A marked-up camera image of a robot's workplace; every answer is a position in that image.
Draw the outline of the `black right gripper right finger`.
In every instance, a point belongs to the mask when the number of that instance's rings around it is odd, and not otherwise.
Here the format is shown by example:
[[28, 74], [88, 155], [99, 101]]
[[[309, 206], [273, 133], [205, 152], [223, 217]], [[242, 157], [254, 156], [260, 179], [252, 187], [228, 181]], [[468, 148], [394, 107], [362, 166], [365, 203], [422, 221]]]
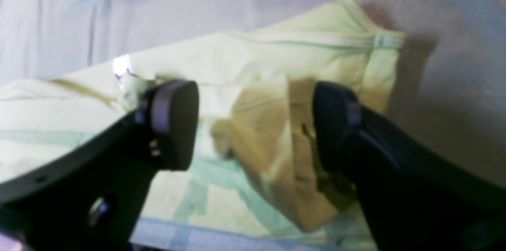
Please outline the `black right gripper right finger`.
[[506, 192], [414, 141], [321, 81], [313, 97], [320, 161], [356, 187], [380, 251], [504, 251]]

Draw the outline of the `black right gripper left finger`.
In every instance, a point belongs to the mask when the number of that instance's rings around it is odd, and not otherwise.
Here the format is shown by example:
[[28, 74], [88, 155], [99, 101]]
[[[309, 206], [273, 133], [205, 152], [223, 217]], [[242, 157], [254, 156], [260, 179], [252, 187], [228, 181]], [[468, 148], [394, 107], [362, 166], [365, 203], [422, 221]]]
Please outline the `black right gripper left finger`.
[[194, 81], [148, 89], [136, 110], [85, 145], [1, 184], [2, 251], [129, 251], [161, 170], [190, 167]]

